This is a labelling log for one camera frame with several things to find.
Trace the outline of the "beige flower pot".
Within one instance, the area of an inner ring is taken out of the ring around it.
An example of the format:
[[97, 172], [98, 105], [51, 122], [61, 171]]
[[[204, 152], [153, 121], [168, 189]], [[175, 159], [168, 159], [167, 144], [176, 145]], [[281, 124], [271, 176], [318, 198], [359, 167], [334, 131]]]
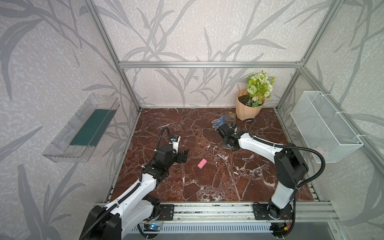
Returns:
[[266, 101], [265, 97], [263, 97], [262, 105], [260, 107], [257, 107], [257, 108], [248, 107], [248, 106], [244, 105], [243, 103], [241, 103], [239, 100], [239, 97], [245, 96], [247, 93], [248, 92], [246, 89], [240, 90], [237, 94], [237, 97], [236, 97], [236, 115], [237, 115], [237, 118], [241, 121], [245, 120], [245, 119], [256, 117], [259, 114], [259, 112], [261, 111], [261, 109], [262, 109], [262, 107]]

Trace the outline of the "pink block lower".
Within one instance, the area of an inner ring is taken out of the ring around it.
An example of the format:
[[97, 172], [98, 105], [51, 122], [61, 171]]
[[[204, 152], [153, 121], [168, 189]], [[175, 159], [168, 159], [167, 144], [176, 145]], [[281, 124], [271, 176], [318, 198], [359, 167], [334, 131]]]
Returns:
[[199, 164], [197, 165], [197, 167], [199, 168], [199, 169], [202, 169], [206, 164], [207, 164], [207, 160], [206, 159], [202, 159], [200, 162], [199, 162]]

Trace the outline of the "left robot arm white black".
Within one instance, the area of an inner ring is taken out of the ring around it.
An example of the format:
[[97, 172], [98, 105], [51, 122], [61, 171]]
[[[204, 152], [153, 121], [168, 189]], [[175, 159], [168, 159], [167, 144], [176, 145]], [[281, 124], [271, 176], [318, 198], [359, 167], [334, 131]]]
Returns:
[[122, 240], [143, 220], [160, 215], [159, 199], [150, 192], [169, 176], [170, 167], [186, 163], [188, 150], [179, 151], [180, 136], [168, 135], [169, 142], [157, 144], [155, 154], [142, 167], [138, 180], [114, 201], [95, 206], [89, 213], [81, 240]]

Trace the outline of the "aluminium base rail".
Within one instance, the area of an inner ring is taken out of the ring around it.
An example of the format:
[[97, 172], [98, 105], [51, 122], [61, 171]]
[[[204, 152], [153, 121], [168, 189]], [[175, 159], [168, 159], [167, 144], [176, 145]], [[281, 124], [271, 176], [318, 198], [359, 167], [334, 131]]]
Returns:
[[[173, 219], [156, 223], [256, 223], [252, 202], [178, 202], [173, 203]], [[296, 222], [340, 222], [331, 202], [296, 203]]]

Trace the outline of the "green circuit board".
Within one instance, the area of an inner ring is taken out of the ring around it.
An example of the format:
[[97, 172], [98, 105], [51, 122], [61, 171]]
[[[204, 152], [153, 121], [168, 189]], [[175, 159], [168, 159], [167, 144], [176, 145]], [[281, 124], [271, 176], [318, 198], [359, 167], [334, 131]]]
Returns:
[[156, 223], [146, 223], [144, 224], [144, 229], [146, 232], [159, 232], [162, 228], [162, 224], [156, 224]]

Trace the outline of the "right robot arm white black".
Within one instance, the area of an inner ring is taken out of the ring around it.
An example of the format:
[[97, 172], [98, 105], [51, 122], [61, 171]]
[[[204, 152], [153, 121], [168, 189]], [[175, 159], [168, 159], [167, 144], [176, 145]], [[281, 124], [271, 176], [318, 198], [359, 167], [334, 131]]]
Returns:
[[[252, 128], [256, 123], [256, 119], [249, 118], [245, 121], [252, 122], [247, 131], [239, 130], [236, 124], [229, 126], [225, 122], [224, 116], [212, 121], [212, 123], [213, 128], [223, 139], [224, 148], [232, 151], [239, 149], [249, 150], [275, 164], [278, 179], [275, 192], [269, 203], [264, 205], [259, 211], [254, 210], [254, 213], [267, 214], [269, 218], [279, 220], [290, 210], [290, 202], [295, 199], [300, 188], [323, 173], [326, 166], [325, 158], [314, 149], [298, 147], [294, 144], [281, 145], [257, 137], [252, 134]], [[303, 180], [303, 178], [309, 171], [309, 167], [300, 151], [313, 153], [321, 161], [320, 169], [306, 180]]]

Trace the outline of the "clear plastic tray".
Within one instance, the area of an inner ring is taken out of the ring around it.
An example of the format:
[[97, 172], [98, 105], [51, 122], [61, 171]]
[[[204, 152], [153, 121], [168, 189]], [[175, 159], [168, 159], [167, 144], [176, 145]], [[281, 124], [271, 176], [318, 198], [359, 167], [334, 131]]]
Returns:
[[86, 163], [120, 107], [117, 97], [90, 94], [43, 151], [55, 163]]

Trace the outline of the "green artificial plant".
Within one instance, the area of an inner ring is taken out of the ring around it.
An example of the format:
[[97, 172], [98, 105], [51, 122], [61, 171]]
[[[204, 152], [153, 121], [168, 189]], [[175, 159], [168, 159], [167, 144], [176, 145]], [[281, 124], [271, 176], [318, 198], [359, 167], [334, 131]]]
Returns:
[[266, 71], [249, 76], [247, 94], [243, 104], [251, 108], [261, 107], [265, 99], [271, 97], [274, 83], [275, 77], [270, 77]]

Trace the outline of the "blue dotted work glove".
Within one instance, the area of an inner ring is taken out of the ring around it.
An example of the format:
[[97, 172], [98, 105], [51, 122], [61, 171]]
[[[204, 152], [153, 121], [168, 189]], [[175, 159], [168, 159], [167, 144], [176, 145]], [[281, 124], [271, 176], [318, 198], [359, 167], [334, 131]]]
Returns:
[[221, 125], [227, 124], [226, 117], [225, 116], [221, 116], [220, 118], [213, 120], [212, 124], [213, 124], [213, 128], [217, 129]]

